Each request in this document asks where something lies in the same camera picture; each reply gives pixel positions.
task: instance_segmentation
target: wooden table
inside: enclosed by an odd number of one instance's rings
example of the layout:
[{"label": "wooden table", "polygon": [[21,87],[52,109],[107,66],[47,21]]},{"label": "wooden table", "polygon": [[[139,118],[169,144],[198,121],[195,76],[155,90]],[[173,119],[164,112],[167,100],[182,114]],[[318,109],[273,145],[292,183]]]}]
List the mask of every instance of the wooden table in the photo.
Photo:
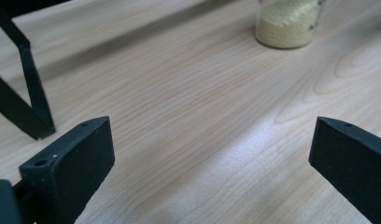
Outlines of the wooden table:
[{"label": "wooden table", "polygon": [[[381,0],[328,1],[295,50],[254,38],[256,0],[78,0],[19,17],[58,132],[0,114],[0,178],[83,120],[116,163],[77,223],[368,223],[307,159],[317,116],[381,136]],[[0,75],[24,99],[0,29]]]}]

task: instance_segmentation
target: hole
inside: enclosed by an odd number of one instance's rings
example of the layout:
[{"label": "hole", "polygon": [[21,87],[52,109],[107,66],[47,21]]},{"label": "hole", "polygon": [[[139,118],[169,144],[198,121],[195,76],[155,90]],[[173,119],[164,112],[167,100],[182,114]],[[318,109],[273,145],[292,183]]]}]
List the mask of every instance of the hole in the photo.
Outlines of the hole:
[{"label": "hole", "polygon": [[35,166],[43,166],[47,163],[47,160],[40,160],[35,163]]}]

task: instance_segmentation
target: table surface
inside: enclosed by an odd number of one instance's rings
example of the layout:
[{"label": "table surface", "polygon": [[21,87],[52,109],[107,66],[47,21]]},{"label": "table surface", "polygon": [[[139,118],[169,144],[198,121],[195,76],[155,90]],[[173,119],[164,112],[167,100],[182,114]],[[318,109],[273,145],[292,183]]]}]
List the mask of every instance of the table surface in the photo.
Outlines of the table surface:
[{"label": "table surface", "polygon": [[[368,223],[308,163],[317,116],[381,137],[381,0],[327,1],[313,42],[268,49],[256,0],[77,0],[14,21],[57,133],[0,114],[0,178],[110,116],[116,163],[77,223]],[[0,29],[0,76],[29,102]]]}]

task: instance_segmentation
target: black plastic part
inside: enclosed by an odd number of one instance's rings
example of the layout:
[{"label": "black plastic part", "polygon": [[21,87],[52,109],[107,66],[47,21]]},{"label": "black plastic part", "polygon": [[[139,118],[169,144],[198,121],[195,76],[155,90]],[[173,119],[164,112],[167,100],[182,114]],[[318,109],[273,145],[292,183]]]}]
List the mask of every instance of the black plastic part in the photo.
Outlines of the black plastic part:
[{"label": "black plastic part", "polygon": [[20,166],[22,184],[40,201],[38,224],[74,223],[115,161],[109,118],[69,131]]},{"label": "black plastic part", "polygon": [[309,162],[371,222],[381,223],[381,138],[318,118]]},{"label": "black plastic part", "polygon": [[7,180],[0,180],[0,224],[22,224],[16,197]]},{"label": "black plastic part", "polygon": [[114,162],[109,117],[79,124],[22,164],[15,187],[0,180],[0,224],[74,223]]},{"label": "black plastic part", "polygon": [[55,132],[48,100],[42,88],[30,49],[30,41],[0,7],[0,26],[19,49],[31,108],[0,78],[0,112],[34,139]]},{"label": "black plastic part", "polygon": [[0,0],[0,5],[10,18],[15,18],[45,7],[68,2],[70,0]]}]

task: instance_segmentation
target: glass jar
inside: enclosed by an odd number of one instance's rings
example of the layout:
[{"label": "glass jar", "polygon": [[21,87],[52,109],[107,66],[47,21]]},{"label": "glass jar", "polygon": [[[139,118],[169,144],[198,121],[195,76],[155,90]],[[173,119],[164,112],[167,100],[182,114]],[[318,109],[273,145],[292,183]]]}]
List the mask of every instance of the glass jar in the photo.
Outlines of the glass jar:
[{"label": "glass jar", "polygon": [[325,0],[258,0],[257,40],[275,49],[309,44]]}]

